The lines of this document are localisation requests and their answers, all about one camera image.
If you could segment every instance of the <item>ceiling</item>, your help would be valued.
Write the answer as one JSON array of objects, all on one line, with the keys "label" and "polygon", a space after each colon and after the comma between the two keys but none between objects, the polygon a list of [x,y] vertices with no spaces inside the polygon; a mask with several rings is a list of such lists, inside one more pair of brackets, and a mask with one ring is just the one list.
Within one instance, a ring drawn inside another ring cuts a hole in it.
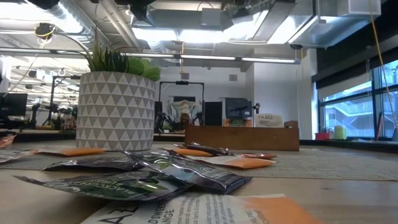
[{"label": "ceiling", "polygon": [[[130,48],[126,48],[126,51],[130,52],[152,52],[152,49],[150,48],[147,41],[137,40],[135,34],[132,32],[131,26],[133,25],[135,20],[132,19],[132,13],[128,10],[128,7],[117,6],[113,4],[113,2],[110,0],[100,0],[100,2],[103,1],[108,1],[112,4],[112,6],[117,10],[119,18],[121,18],[120,21],[118,20],[118,17],[114,14],[109,17],[102,5],[94,4],[89,0],[60,0],[60,2],[67,2],[68,7],[70,7],[69,9],[73,11],[72,15],[81,19],[80,22],[84,23],[86,28],[88,27],[88,29],[83,28],[81,34],[69,33],[68,35],[70,37],[84,39],[92,34],[90,33],[92,32],[92,29],[90,28],[97,27],[98,30],[101,32],[101,35],[103,34],[101,36],[101,41],[103,41],[105,44],[108,44],[114,48],[130,46]],[[150,5],[150,8],[155,11],[164,12],[166,12],[167,10],[174,10],[174,12],[190,11],[191,13],[194,13],[194,11],[202,11],[209,8],[223,9],[224,12],[229,12],[231,8],[234,7],[234,2],[235,0],[212,0],[207,2],[199,0],[158,0],[153,2]],[[187,42],[184,43],[183,52],[185,54],[191,55],[222,55],[235,57],[249,56],[272,58],[297,58],[297,55],[300,55],[297,53],[296,50],[292,49],[289,44],[267,44],[267,41],[264,40],[264,37],[268,36],[269,39],[273,33],[277,32],[278,28],[284,28],[284,23],[289,22],[289,17],[291,17],[290,22],[291,20],[294,21],[292,34],[301,29],[306,24],[306,22],[313,18],[313,15],[315,14],[313,11],[313,0],[252,0],[245,1],[245,4],[247,4],[247,6],[251,4],[250,6],[252,7],[249,8],[251,11],[255,10],[257,6],[260,7],[263,4],[274,4],[274,7],[270,7],[268,14],[266,14],[266,18],[269,19],[265,19],[265,22],[259,24],[261,26],[259,27],[257,34],[254,33],[255,36],[252,39],[234,39],[231,41],[218,42],[214,44],[198,44]],[[43,16],[42,13],[33,13],[28,9],[24,11],[20,8],[16,9],[15,11],[18,13],[13,13],[14,10],[3,10],[2,12],[0,6],[0,47],[9,47],[13,49],[38,49],[40,47],[40,41],[34,34],[34,29],[41,22],[53,23],[51,15]],[[341,25],[341,20],[339,20],[339,22],[339,29],[343,29],[344,27]],[[122,27],[122,25],[128,27],[131,32],[131,35],[127,38],[127,40],[126,32],[123,32],[122,30],[123,35],[121,35],[120,27]],[[308,39],[313,39],[313,35],[311,33],[305,34],[307,35]],[[168,52],[178,53],[181,51],[181,46],[175,45],[172,41],[165,40],[162,42],[162,44],[164,44],[165,50]],[[53,36],[51,42],[47,43],[44,46],[44,49],[81,50],[78,44],[62,35]],[[14,86],[15,83],[17,83],[25,75],[27,69],[34,61],[35,55],[28,53],[3,55],[7,57],[7,60],[12,65],[11,86]],[[166,61],[162,59],[157,59],[153,60],[152,62],[162,67],[176,65],[179,66],[179,61],[173,60]],[[234,67],[241,68],[243,72],[246,71],[246,69],[249,67],[248,62],[226,62],[217,60],[184,60],[183,64],[184,66],[208,68]],[[31,69],[44,69],[48,74],[52,75],[63,75],[63,73],[65,72],[64,75],[68,76],[85,73],[88,71],[88,66],[86,64],[86,61],[79,57],[76,58],[47,55],[45,57],[37,57],[35,62],[32,64]],[[59,82],[59,85],[55,89],[55,102],[62,105],[75,104],[76,101],[68,100],[67,96],[75,96],[78,93],[78,91],[71,89],[73,88],[71,86],[74,86],[74,89],[76,89],[78,80],[70,80],[68,78],[62,80],[61,78],[59,78],[56,81]],[[32,99],[35,98],[35,96],[41,96],[45,101],[47,101],[47,99],[49,98],[48,93],[51,91],[51,82],[52,81],[49,79],[39,80],[37,78],[26,77],[24,78],[23,83],[29,83],[33,86],[33,89],[28,90],[25,88],[25,84],[23,84],[15,85],[13,91],[27,91],[30,93]]]}]

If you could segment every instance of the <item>computer monitor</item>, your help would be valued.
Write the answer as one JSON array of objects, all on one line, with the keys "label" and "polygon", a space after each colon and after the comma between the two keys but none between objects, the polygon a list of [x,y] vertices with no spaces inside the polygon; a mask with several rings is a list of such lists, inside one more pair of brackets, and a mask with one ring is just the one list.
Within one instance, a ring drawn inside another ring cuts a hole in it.
[{"label": "computer monitor", "polygon": [[245,98],[225,98],[225,116],[227,118],[251,118],[251,100]]},{"label": "computer monitor", "polygon": [[0,93],[0,113],[2,116],[25,116],[27,93]]}]

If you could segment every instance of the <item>white geometric planter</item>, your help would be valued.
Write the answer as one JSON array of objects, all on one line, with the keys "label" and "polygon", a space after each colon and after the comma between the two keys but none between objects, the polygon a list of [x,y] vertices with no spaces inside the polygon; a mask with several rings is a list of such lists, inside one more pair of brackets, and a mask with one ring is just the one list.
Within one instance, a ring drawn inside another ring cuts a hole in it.
[{"label": "white geometric planter", "polygon": [[81,76],[77,147],[140,151],[154,138],[155,82],[120,72]]}]

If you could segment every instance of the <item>wooden tabletop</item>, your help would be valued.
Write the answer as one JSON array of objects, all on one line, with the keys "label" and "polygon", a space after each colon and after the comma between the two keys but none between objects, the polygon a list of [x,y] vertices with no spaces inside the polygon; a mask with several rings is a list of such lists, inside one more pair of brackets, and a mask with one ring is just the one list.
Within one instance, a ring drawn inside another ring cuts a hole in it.
[{"label": "wooden tabletop", "polygon": [[[77,224],[107,201],[28,184],[84,173],[0,169],[0,223]],[[398,183],[365,180],[253,178],[233,195],[283,193],[325,223],[398,223]]]}]

